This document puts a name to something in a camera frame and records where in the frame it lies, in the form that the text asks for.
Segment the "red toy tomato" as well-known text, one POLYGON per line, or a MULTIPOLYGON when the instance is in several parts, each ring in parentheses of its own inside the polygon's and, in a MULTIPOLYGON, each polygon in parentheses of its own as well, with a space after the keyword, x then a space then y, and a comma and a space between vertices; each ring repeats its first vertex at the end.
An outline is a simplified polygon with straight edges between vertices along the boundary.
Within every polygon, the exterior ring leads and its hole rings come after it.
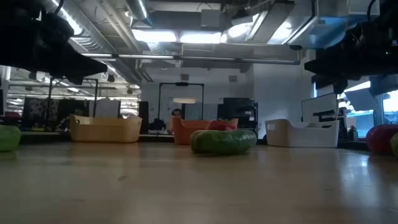
POLYGON ((230 120, 214 120, 206 127, 206 130, 228 131, 234 130, 238 127, 238 118, 230 120))
POLYGON ((371 128, 366 135, 366 145, 373 154, 392 155, 390 140, 398 133, 398 124, 383 124, 371 128))

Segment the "green toy lime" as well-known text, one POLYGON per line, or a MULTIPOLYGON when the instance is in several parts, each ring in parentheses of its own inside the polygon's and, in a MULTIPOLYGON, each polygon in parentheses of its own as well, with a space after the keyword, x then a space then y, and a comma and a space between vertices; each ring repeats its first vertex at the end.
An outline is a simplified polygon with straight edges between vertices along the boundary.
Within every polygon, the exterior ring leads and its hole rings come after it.
POLYGON ((0 152, 14 151, 21 140, 21 131, 16 126, 0 125, 0 152))
POLYGON ((395 133, 390 140, 393 154, 398 157, 398 133, 395 133))

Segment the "black gantry frame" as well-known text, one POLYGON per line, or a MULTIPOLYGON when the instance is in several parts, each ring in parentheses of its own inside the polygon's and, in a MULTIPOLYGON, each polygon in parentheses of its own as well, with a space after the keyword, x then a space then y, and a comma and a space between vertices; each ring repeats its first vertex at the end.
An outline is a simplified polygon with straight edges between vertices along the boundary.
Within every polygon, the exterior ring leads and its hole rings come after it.
POLYGON ((201 86, 202 94, 201 94, 201 119, 204 118, 204 93, 205 93, 205 84, 204 83, 189 83, 189 82, 160 82, 159 83, 159 96, 158 96, 158 113, 157 118, 160 119, 160 104, 161 104, 161 96, 162 96, 162 86, 163 85, 175 85, 175 86, 189 86, 196 85, 201 86))
MULTIPOLYGON (((46 109, 46 114, 45 114, 45 126, 44 126, 44 131, 47 131, 47 128, 49 127, 49 116, 50 116, 50 109, 51 109, 51 104, 52 104, 52 89, 53 89, 53 81, 59 79, 59 78, 50 78, 50 83, 49 83, 49 93, 47 97, 47 109, 46 109)), ((86 81, 94 81, 95 82, 95 94, 94 94, 94 106, 93 106, 93 116, 96 116, 96 107, 97 107, 97 97, 98 97, 98 87, 99 87, 99 80, 97 78, 84 78, 83 80, 86 81)))

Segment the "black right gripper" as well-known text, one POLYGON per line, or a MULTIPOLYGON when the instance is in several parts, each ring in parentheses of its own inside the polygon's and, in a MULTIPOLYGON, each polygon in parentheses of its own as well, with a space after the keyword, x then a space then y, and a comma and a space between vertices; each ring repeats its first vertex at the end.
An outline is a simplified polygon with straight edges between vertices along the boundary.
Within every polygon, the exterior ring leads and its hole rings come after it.
POLYGON ((316 51, 315 59, 305 62, 304 69, 316 73, 316 89, 333 87, 343 93, 348 81, 320 74, 396 75, 398 74, 398 28, 376 22, 362 22, 348 29, 340 42, 341 52, 316 51))

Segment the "black aluminium frame rail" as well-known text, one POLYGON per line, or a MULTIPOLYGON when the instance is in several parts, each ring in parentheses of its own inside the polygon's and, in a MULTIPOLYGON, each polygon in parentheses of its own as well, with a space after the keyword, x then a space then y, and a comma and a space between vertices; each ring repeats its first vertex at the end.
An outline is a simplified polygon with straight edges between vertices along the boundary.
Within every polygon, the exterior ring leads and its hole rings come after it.
MULTIPOLYGON (((23 131, 19 144, 47 144, 56 142, 72 142, 70 133, 23 131)), ((169 135, 158 136, 151 134, 141 134, 138 142, 172 143, 174 142, 174 138, 169 135)), ((363 139, 361 141, 339 140, 338 148, 354 151, 369 151, 366 142, 363 139)))

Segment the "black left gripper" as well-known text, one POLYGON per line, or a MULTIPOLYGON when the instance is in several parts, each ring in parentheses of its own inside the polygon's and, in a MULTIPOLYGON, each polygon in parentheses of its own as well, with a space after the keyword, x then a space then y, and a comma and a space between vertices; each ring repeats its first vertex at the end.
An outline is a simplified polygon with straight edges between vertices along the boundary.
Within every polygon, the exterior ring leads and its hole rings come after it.
POLYGON ((54 79, 67 79, 75 85, 81 85, 84 77, 107 72, 107 65, 78 53, 68 43, 73 34, 69 23, 54 13, 44 14, 40 21, 3 14, 0 65, 53 73, 54 79))

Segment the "orange plastic basket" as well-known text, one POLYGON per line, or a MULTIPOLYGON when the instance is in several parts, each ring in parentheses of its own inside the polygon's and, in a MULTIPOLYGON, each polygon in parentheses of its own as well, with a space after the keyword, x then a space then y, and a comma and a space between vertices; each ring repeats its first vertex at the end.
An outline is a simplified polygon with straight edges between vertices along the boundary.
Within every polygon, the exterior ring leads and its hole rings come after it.
POLYGON ((174 116, 172 126, 174 132, 174 143, 176 145, 189 145, 190 136, 199 130, 205 130, 213 120, 185 120, 174 116))

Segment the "grey ceiling pipe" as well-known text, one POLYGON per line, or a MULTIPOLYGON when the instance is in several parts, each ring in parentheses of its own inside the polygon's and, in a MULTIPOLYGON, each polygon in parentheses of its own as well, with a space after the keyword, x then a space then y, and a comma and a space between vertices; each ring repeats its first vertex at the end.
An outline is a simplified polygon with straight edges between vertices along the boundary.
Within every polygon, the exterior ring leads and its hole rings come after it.
POLYGON ((144 54, 104 54, 104 53, 82 53, 91 58, 132 58, 132 59, 151 59, 151 60, 201 60, 214 62, 234 62, 234 63, 262 63, 262 64, 281 64, 299 65, 300 60, 278 60, 262 58, 233 58, 233 57, 204 57, 190 55, 144 55, 144 54))

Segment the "patterned fabric panel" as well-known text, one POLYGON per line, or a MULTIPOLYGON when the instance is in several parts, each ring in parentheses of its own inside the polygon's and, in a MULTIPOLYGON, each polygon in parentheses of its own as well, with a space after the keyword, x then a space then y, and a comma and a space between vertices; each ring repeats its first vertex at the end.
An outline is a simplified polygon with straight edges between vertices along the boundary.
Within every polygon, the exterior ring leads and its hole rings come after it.
MULTIPOLYGON (((58 120, 59 100, 52 100, 49 127, 58 120)), ((47 99, 25 98, 22 110, 22 126, 25 128, 44 128, 47 99)))

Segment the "ceiling light panel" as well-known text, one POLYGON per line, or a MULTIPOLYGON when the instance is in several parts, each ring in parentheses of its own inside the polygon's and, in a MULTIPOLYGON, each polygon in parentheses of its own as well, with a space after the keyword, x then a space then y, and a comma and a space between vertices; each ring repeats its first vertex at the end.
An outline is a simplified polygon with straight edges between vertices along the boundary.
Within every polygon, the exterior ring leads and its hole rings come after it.
POLYGON ((138 41, 143 42, 176 42, 177 37, 173 31, 169 30, 131 30, 138 41))
POLYGON ((184 44, 219 44, 220 32, 184 32, 179 41, 184 44))

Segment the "silver ventilation duct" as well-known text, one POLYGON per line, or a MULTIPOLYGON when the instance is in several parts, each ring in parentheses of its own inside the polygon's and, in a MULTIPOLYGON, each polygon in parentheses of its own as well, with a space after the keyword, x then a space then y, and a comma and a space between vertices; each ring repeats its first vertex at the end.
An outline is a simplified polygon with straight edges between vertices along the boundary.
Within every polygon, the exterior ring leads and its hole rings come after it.
POLYGON ((135 21, 141 21, 148 26, 152 26, 150 14, 147 11, 145 0, 125 0, 130 16, 135 21))

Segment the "green toy cucumber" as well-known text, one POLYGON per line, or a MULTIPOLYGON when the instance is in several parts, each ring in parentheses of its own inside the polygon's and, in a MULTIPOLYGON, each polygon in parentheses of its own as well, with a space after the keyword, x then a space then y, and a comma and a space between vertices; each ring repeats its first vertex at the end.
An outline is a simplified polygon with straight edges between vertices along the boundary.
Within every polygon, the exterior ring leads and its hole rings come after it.
POLYGON ((256 143, 256 134, 245 129, 195 131, 190 137, 190 147, 195 154, 220 156, 246 154, 256 143))

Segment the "black cabinet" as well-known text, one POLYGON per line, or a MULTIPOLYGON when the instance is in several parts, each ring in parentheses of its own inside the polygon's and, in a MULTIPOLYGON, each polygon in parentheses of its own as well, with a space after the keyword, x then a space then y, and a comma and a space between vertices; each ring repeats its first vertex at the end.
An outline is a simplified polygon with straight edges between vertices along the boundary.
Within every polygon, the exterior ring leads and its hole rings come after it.
POLYGON ((253 131, 258 136, 258 105, 250 98, 224 98, 218 105, 217 118, 238 119, 237 128, 253 131))

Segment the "person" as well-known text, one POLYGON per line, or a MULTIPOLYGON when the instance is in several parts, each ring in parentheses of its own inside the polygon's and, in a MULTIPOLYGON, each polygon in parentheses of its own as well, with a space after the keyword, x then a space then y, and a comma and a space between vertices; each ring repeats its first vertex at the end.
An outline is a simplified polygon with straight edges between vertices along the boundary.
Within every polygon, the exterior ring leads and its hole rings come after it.
POLYGON ((171 112, 171 117, 169 119, 169 123, 168 123, 168 128, 167 131, 169 134, 173 134, 174 133, 174 126, 173 126, 173 119, 174 118, 181 118, 182 117, 182 110, 179 108, 174 109, 171 112))

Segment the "white plastic basket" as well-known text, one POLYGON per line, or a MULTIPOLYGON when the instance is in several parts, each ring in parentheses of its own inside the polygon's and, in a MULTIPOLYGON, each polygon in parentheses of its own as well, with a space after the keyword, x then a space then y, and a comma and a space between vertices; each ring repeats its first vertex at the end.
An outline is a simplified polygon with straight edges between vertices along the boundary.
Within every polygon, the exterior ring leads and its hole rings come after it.
POLYGON ((265 122, 268 145, 279 147, 337 147, 340 122, 291 123, 287 119, 265 122))

